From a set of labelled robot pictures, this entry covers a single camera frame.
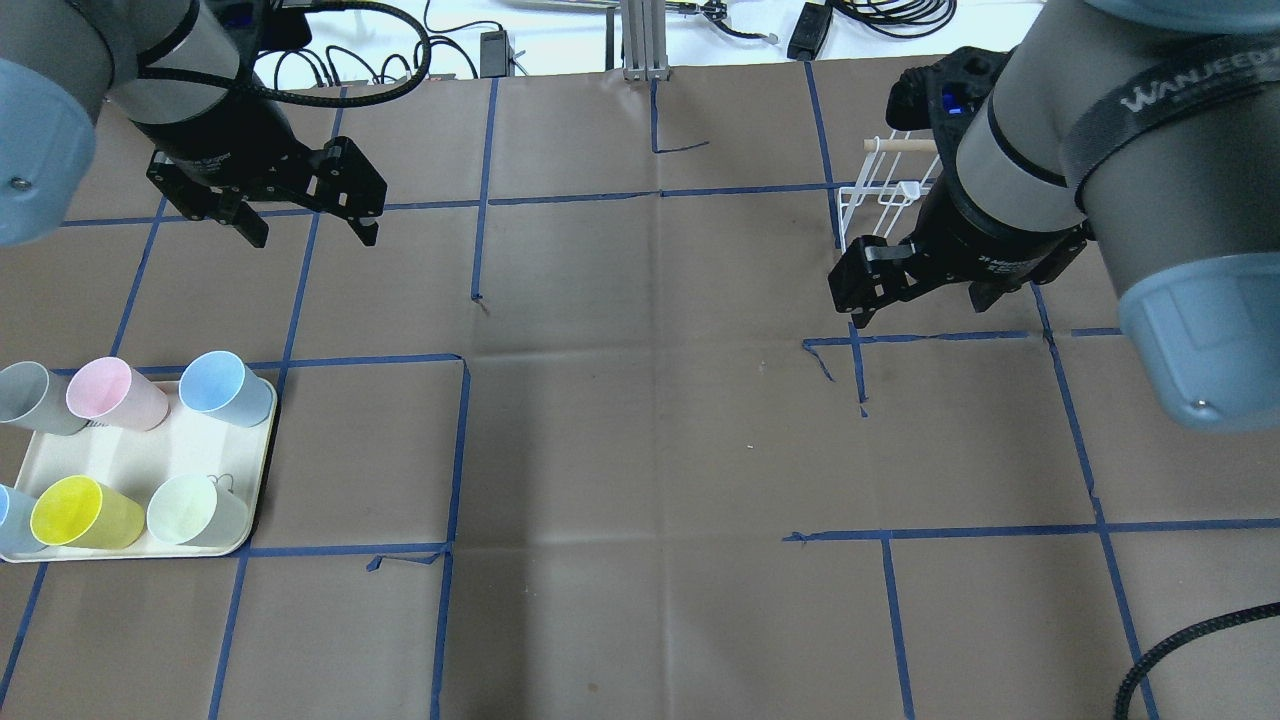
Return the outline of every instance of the light blue cup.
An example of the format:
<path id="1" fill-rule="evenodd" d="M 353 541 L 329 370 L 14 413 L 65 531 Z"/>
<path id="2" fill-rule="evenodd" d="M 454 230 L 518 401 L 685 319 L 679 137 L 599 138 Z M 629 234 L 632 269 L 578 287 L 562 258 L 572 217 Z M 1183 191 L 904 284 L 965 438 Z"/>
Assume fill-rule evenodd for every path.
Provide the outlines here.
<path id="1" fill-rule="evenodd" d="M 234 352 L 215 350 L 192 363 L 178 380 L 178 397 L 210 418 L 252 428 L 271 415 L 271 386 Z"/>
<path id="2" fill-rule="evenodd" d="M 0 552 L 38 552 L 45 543 L 31 534 L 31 509 L 36 498 L 0 486 Z"/>

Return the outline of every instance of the white plastic tray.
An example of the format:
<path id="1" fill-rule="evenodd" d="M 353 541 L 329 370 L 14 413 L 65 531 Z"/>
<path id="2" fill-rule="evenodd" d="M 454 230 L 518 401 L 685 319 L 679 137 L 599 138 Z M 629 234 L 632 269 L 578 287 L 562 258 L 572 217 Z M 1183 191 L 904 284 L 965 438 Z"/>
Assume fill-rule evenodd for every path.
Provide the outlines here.
<path id="1" fill-rule="evenodd" d="M 215 557 L 248 539 L 257 510 L 257 492 L 266 469 L 266 451 L 275 427 L 279 398 L 271 388 L 271 415 L 252 428 L 239 428 L 206 418 L 178 400 L 178 383 L 157 382 L 169 396 L 169 416 L 160 427 L 138 433 L 122 428 L 88 427 L 69 436 L 35 433 L 14 489 L 40 497 L 49 486 L 68 475 L 88 475 L 143 507 L 151 493 L 174 475 L 230 474 L 230 491 L 248 506 L 250 523 L 236 542 L 219 547 L 165 544 L 142 530 L 123 550 L 46 547 L 40 552 L 0 553 L 8 562 L 60 560 L 127 560 L 137 557 Z M 219 484 L 227 487 L 224 478 Z"/>

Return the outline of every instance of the plastic cup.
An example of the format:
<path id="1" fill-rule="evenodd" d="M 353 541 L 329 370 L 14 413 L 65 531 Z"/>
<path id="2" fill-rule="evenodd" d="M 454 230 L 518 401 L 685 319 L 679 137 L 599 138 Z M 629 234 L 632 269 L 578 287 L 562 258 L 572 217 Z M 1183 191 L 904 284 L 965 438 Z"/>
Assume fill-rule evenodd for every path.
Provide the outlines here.
<path id="1" fill-rule="evenodd" d="M 67 378 L 40 363 L 15 363 L 0 370 L 0 424 L 70 436 L 88 420 L 67 409 Z"/>
<path id="2" fill-rule="evenodd" d="M 244 534 L 247 525 L 244 501 L 209 475 L 169 478 L 147 503 L 147 530 L 168 544 L 229 546 Z"/>
<path id="3" fill-rule="evenodd" d="M 187 366 L 178 397 L 196 413 L 252 428 L 271 414 L 271 386 L 253 374 L 234 352 L 214 350 Z"/>
<path id="4" fill-rule="evenodd" d="M 119 550 L 142 534 L 142 506 L 86 475 L 50 486 L 31 511 L 31 532 L 51 546 Z"/>
<path id="5" fill-rule="evenodd" d="M 36 498 L 0 486 L 0 552 L 38 552 L 45 543 L 31 534 Z"/>
<path id="6" fill-rule="evenodd" d="M 150 430 L 169 415 L 169 397 L 119 357 L 99 357 L 67 387 L 67 406 L 86 420 Z"/>

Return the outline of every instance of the black band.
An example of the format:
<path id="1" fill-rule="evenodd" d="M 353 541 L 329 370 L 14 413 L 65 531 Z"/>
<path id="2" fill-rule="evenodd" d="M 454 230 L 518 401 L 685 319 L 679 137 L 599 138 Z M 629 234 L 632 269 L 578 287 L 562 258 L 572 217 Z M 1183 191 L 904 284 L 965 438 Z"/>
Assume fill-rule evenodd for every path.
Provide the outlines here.
<path id="1" fill-rule="evenodd" d="M 1280 82 L 1280 33 L 1226 35 L 1149 68 L 1080 115 L 1059 152 L 1082 210 L 1084 183 L 1107 158 L 1174 120 Z"/>
<path id="2" fill-rule="evenodd" d="M 1053 170 L 1042 168 L 1041 165 L 1033 163 L 1030 158 L 1019 152 L 1018 149 L 1014 147 L 1014 143 L 1009 142 L 1009 138 L 1005 137 L 1005 131 L 1000 129 L 1000 123 L 996 120 L 995 95 L 987 99 L 987 126 L 991 127 L 991 137 L 996 138 L 996 146 L 1000 147 L 1000 151 L 1004 152 L 1006 158 L 1012 160 L 1019 169 L 1050 184 L 1066 187 L 1066 178 Z"/>
<path id="3" fill-rule="evenodd" d="M 160 58 L 164 58 L 169 53 L 173 53 L 187 36 L 191 35 L 191 29 L 196 27 L 196 19 L 200 18 L 200 0 L 191 0 L 187 6 L 187 14 L 182 17 L 182 22 L 178 27 L 173 28 L 173 32 L 165 36 L 164 40 L 152 45 L 151 47 L 138 53 L 138 67 L 145 68 L 151 63 L 155 63 Z"/>

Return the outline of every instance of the pink cup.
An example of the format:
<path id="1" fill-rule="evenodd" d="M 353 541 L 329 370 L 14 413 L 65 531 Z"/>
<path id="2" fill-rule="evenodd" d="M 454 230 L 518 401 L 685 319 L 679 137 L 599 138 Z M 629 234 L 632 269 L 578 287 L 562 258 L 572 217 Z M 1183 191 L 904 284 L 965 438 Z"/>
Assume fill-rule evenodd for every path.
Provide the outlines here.
<path id="1" fill-rule="evenodd" d="M 67 409 L 86 420 L 150 430 L 169 415 L 169 396 L 119 357 L 99 357 L 72 377 Z"/>

